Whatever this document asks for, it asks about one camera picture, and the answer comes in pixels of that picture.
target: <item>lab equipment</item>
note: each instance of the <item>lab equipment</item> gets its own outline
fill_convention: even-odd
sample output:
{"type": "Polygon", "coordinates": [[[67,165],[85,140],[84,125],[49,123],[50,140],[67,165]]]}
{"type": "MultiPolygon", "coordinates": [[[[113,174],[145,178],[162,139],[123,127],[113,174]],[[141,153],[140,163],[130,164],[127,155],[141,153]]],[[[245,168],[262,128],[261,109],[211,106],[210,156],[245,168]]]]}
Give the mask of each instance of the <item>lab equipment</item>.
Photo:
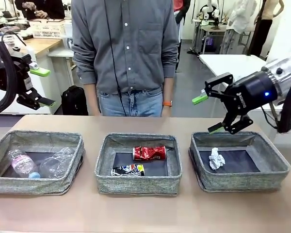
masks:
{"type": "Polygon", "coordinates": [[[34,161],[26,154],[18,149],[8,152],[8,157],[15,172],[22,178],[39,179],[38,167],[34,161]]]}
{"type": "MultiPolygon", "coordinates": [[[[223,122],[218,123],[208,130],[213,133],[221,128],[231,134],[253,124],[248,112],[266,104],[270,104],[275,126],[272,125],[266,113],[266,121],[279,133],[287,133],[291,130],[291,55],[288,58],[278,59],[262,67],[261,71],[233,82],[233,75],[226,73],[205,82],[205,92],[208,97],[221,100],[225,105],[227,114],[223,122]],[[221,83],[228,84],[224,91],[216,91],[213,88],[221,83]],[[280,119],[275,112],[274,105],[283,104],[280,119]],[[240,120],[233,123],[237,116],[240,120]]],[[[207,98],[202,95],[193,100],[198,104],[207,98]]]]}
{"type": "Polygon", "coordinates": [[[0,113],[9,107],[18,94],[17,102],[37,110],[40,104],[52,106],[55,102],[40,96],[33,87],[28,72],[46,77],[49,70],[38,68],[31,61],[29,54],[8,50],[4,42],[0,42],[0,90],[6,91],[0,101],[0,113]]]}
{"type": "Polygon", "coordinates": [[[204,6],[201,9],[201,13],[203,16],[201,26],[207,26],[209,24],[208,20],[210,17],[219,18],[220,10],[218,8],[219,6],[216,2],[212,3],[212,0],[207,1],[207,6],[204,6]]]}

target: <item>crushed plastic bottle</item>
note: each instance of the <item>crushed plastic bottle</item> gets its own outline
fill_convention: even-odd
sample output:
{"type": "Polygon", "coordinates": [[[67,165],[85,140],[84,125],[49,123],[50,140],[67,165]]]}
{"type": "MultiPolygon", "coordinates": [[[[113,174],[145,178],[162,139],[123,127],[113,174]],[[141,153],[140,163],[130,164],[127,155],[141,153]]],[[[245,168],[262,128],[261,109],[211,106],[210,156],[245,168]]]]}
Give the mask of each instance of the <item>crushed plastic bottle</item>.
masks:
{"type": "Polygon", "coordinates": [[[8,152],[11,165],[15,172],[22,178],[39,179],[38,167],[34,161],[19,149],[14,149],[8,152]]]}
{"type": "Polygon", "coordinates": [[[74,151],[69,147],[61,149],[53,157],[45,159],[40,165],[43,178],[61,178],[67,172],[74,151]]]}

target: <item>white shirt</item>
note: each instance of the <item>white shirt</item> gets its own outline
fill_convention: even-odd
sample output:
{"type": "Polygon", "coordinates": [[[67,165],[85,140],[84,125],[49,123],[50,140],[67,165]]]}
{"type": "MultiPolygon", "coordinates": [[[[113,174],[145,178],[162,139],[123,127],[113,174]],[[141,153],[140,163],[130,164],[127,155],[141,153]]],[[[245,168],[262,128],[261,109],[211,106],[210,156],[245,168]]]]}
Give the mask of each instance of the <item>white shirt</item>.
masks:
{"type": "Polygon", "coordinates": [[[279,0],[267,0],[262,14],[262,19],[273,19],[274,10],[278,4],[279,0]]]}
{"type": "Polygon", "coordinates": [[[242,34],[247,28],[250,17],[256,10],[256,0],[238,0],[227,23],[227,30],[233,29],[242,34]]]}

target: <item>person in background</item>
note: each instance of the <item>person in background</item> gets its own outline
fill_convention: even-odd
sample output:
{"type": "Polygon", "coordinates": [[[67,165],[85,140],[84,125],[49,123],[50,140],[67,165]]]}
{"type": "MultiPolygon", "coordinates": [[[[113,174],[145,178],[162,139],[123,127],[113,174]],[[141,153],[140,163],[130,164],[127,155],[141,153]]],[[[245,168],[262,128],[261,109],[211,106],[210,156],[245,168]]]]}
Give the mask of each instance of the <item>person in background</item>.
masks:
{"type": "Polygon", "coordinates": [[[170,117],[179,42],[173,0],[73,0],[71,10],[73,60],[92,114],[170,117]]]}
{"type": "Polygon", "coordinates": [[[256,0],[238,0],[226,26],[220,54],[236,54],[241,34],[249,25],[250,18],[256,10],[256,0]]]}
{"type": "MultiPolygon", "coordinates": [[[[265,3],[264,11],[262,14],[262,20],[258,27],[256,27],[257,30],[257,39],[253,42],[253,47],[251,50],[251,55],[255,55],[257,57],[260,57],[263,46],[266,42],[268,33],[271,29],[273,19],[276,18],[278,15],[280,15],[285,8],[285,4],[283,0],[267,0],[265,3]],[[274,11],[277,7],[277,5],[280,4],[280,9],[276,14],[274,14],[274,11]]],[[[257,23],[259,15],[257,15],[254,24],[257,23]]]]}
{"type": "Polygon", "coordinates": [[[26,11],[28,20],[35,18],[65,18],[62,0],[15,0],[15,5],[20,11],[26,11]]]}
{"type": "Polygon", "coordinates": [[[178,37],[179,37],[179,47],[178,47],[178,63],[176,65],[176,70],[179,66],[180,61],[180,51],[182,44],[182,30],[184,26],[184,20],[186,13],[190,8],[191,1],[190,0],[174,0],[174,14],[176,17],[176,24],[178,29],[178,37]]]}

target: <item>mannequin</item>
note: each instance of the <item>mannequin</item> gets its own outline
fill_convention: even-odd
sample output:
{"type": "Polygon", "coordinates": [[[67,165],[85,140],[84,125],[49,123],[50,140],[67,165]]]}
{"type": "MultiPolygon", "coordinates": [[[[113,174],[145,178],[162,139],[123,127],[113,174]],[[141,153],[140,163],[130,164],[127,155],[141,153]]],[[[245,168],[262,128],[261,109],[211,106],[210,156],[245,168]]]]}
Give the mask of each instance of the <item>mannequin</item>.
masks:
{"type": "Polygon", "coordinates": [[[253,43],[251,55],[260,57],[263,46],[267,39],[268,33],[272,26],[273,18],[280,15],[283,12],[284,8],[285,8],[285,5],[284,5],[283,0],[267,0],[266,1],[265,7],[262,13],[262,20],[260,22],[260,25],[256,27],[257,39],[253,43]],[[280,4],[280,9],[277,12],[277,14],[274,14],[274,10],[278,4],[280,4]]]}
{"type": "Polygon", "coordinates": [[[256,0],[238,0],[234,4],[227,22],[220,54],[235,54],[240,36],[246,30],[256,7],[256,0]]]}

